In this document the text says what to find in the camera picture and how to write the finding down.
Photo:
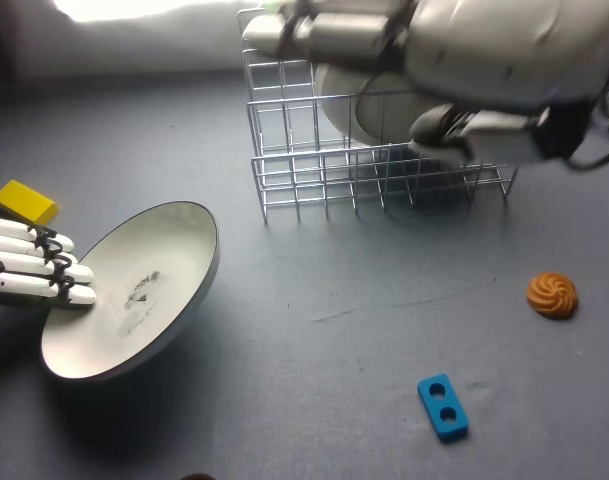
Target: bowl rim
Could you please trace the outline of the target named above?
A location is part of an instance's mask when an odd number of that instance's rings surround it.
[[[173,204],[181,204],[181,203],[200,207],[209,215],[209,217],[213,221],[213,225],[215,226],[215,249],[213,250],[213,256],[211,257],[211,263],[209,264],[208,269],[206,270],[206,273],[204,274],[204,278],[200,282],[200,285],[197,287],[197,290],[195,290],[195,293],[193,293],[191,298],[186,302],[186,304],[184,305],[184,307],[182,308],[180,313],[178,313],[177,316],[166,326],[166,328],[164,330],[162,330],[162,332],[160,332],[160,334],[157,335],[148,345],[146,345],[144,348],[142,348],[140,351],[138,351],[135,355],[124,360],[122,363],[119,363],[119,364],[115,365],[114,367],[111,367],[108,370],[105,370],[101,373],[97,373],[95,375],[90,375],[88,377],[70,378],[70,377],[64,377],[64,376],[59,375],[58,373],[54,372],[48,366],[48,363],[46,362],[46,359],[44,358],[43,341],[44,341],[44,332],[46,330],[46,324],[48,323],[48,318],[51,315],[51,310],[49,310],[49,312],[46,316],[46,322],[44,323],[44,327],[42,328],[42,335],[40,336],[40,354],[41,354],[40,357],[42,359],[42,363],[44,364],[47,371],[51,375],[55,376],[58,379],[65,380],[67,382],[74,382],[74,383],[85,383],[85,382],[93,382],[93,381],[98,381],[98,380],[108,380],[114,376],[118,376],[119,373],[116,374],[117,370],[123,369],[125,365],[128,365],[129,363],[133,362],[138,357],[144,355],[144,353],[146,351],[152,350],[153,347],[155,346],[155,344],[173,327],[173,325],[175,324],[177,319],[180,318],[186,312],[186,309],[189,307],[189,305],[191,305],[193,303],[193,300],[195,300],[195,298],[197,298],[202,293],[206,294],[206,291],[211,287],[211,284],[213,283],[215,273],[217,272],[217,268],[219,266],[220,234],[219,234],[219,228],[217,226],[217,220],[215,219],[215,215],[213,215],[213,212],[211,212],[208,208],[206,208],[201,203],[193,202],[191,200],[173,200],[170,202],[159,203],[157,205],[154,205],[145,210],[142,210],[141,212],[136,213],[135,215],[127,218],[122,223],[120,223],[119,225],[117,225],[116,227],[111,229],[100,240],[98,240],[95,243],[95,245],[93,245],[89,249],[89,251],[86,252],[86,254],[80,259],[80,263],[82,263],[84,261],[84,259],[95,249],[95,247],[97,247],[100,243],[102,243],[106,237],[108,237],[111,233],[113,233],[115,230],[120,228],[122,225],[124,225],[124,224],[130,222],[131,220],[133,220],[134,218],[139,217],[140,215],[143,215],[144,213],[154,210],[156,208],[160,208],[165,205],[173,205]],[[150,360],[153,356],[154,355],[151,355],[148,358],[145,358],[142,363],[145,363],[147,360]],[[125,369],[125,371],[122,373],[126,373],[129,370],[131,370],[131,368]]]

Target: robotic hand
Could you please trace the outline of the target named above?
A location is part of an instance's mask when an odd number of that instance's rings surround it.
[[[71,255],[73,242],[46,227],[0,219],[0,303],[89,307],[90,268]]]
[[[418,112],[420,151],[470,158],[505,142],[576,170],[609,162],[572,158],[609,88],[609,0],[295,0],[243,37],[279,59],[395,71],[443,99]]]

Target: yellow block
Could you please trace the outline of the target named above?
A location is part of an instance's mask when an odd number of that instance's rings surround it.
[[[53,200],[15,180],[0,190],[0,208],[36,225],[46,225],[57,215],[57,205]]]

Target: scratch on table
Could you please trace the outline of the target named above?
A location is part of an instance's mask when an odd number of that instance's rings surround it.
[[[438,297],[428,298],[425,300],[416,300],[414,302],[408,302],[408,303],[388,303],[388,304],[384,304],[384,305],[369,305],[369,306],[365,306],[365,307],[349,308],[348,310],[342,310],[341,312],[332,313],[330,315],[325,315],[323,317],[316,318],[313,320],[313,323],[323,323],[328,320],[333,320],[335,318],[343,317],[344,315],[348,315],[349,313],[354,313],[354,312],[357,312],[360,310],[375,310],[375,309],[379,309],[379,308],[407,308],[407,307],[415,307],[418,305],[426,305],[429,303],[441,302],[444,300],[450,300],[451,298],[459,297],[460,295],[466,295],[467,293],[470,293],[474,290],[478,290],[478,289],[482,288],[482,286],[483,286],[483,283],[480,283],[478,285],[473,285],[472,287],[466,288],[464,290],[458,290],[456,292],[447,293],[445,295],[440,295]]]

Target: bright light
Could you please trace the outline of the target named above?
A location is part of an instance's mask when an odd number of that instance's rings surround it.
[[[98,22],[147,17],[196,3],[232,0],[53,0],[55,6],[76,22]]]

